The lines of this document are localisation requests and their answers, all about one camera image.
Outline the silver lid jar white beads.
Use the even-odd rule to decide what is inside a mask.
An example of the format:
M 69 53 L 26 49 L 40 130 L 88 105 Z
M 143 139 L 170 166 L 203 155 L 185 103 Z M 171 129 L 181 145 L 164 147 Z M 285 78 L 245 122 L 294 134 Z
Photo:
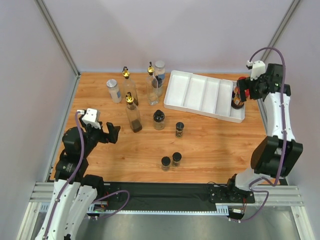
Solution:
M 109 79 L 106 82 L 106 86 L 112 101 L 116 104 L 120 103 L 122 101 L 122 95 L 118 86 L 118 82 L 115 79 Z

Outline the oil bottle dark sauce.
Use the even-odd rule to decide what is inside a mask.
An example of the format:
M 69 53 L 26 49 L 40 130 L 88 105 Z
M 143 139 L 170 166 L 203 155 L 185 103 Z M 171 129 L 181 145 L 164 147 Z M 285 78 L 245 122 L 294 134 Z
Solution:
M 127 92 L 125 96 L 126 101 L 126 114 L 129 121 L 131 130 L 137 133 L 143 129 L 140 111 L 138 106 L 135 104 L 135 99 L 131 92 Z
M 136 84 L 131 79 L 130 72 L 129 72 L 129 69 L 127 66 L 123 67 L 122 75 L 124 77 L 124 82 L 123 82 L 124 93 L 127 94 L 128 92 L 130 92 L 131 96 L 134 98 L 134 103 L 138 106 L 139 100 L 138 100 L 138 95 L 137 95 Z

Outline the oil bottle dark sauce front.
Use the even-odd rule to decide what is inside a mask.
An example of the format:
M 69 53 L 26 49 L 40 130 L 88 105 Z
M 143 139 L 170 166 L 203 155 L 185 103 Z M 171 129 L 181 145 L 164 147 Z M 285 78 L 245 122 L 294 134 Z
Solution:
M 125 96 L 126 101 L 126 114 L 129 121 L 131 130 L 137 133 L 143 129 L 140 111 L 138 106 L 135 104 L 135 99 L 131 92 L 127 92 Z

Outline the oil bottle dark sauce back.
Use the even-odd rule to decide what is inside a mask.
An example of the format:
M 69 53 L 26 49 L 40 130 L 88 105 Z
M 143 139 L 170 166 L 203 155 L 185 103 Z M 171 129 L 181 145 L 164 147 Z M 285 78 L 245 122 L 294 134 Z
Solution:
M 136 84 L 131 79 L 130 72 L 129 72 L 129 69 L 127 66 L 123 67 L 122 75 L 124 77 L 124 82 L 123 82 L 124 93 L 127 94 L 128 92 L 130 92 L 131 96 L 134 98 L 134 103 L 138 106 L 139 100 L 138 100 L 138 95 L 137 95 Z

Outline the clear oil bottle gold spout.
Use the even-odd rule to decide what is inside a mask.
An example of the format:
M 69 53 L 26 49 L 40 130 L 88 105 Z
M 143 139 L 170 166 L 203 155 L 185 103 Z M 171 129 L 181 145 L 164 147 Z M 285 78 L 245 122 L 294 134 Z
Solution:
M 149 67 L 147 69 L 147 79 L 146 79 L 146 91 L 147 91 L 147 100 L 151 106 L 154 106 L 159 103 L 158 97 L 158 80 L 154 75 L 155 69 L 152 65 L 152 62 L 149 62 Z

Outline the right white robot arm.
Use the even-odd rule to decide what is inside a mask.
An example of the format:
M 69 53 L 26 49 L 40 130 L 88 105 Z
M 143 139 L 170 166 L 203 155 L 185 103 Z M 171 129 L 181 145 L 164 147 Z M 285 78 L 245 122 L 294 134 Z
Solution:
M 289 175 L 303 152 L 292 131 L 289 105 L 291 87 L 284 82 L 285 69 L 282 64 L 263 61 L 247 61 L 250 76 L 237 81 L 235 100 L 262 100 L 266 108 L 266 137 L 253 151 L 250 167 L 234 174 L 227 182 L 225 196 L 236 203 L 253 194 L 253 188 L 266 181 Z

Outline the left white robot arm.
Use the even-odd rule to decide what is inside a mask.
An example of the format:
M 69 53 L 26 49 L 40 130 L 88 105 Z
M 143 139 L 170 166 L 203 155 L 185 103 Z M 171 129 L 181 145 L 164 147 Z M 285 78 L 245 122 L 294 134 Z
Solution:
M 98 143 L 115 144 L 118 140 L 120 126 L 111 122 L 106 126 L 108 132 L 80 121 L 64 133 L 52 197 L 37 240 L 74 240 L 89 206 L 104 197 L 103 178 L 85 172 L 87 157 Z

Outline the red lid sauce jar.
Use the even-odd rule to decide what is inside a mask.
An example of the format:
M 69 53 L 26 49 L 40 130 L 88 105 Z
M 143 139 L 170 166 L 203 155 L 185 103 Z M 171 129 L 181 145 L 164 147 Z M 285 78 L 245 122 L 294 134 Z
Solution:
M 232 98 L 234 98 L 237 93 L 238 93 L 238 87 L 236 86 L 232 91 Z
M 231 98 L 231 106 L 234 109 L 241 109 L 244 106 L 245 102 L 241 100 L 240 91 L 237 90 L 237 94 Z

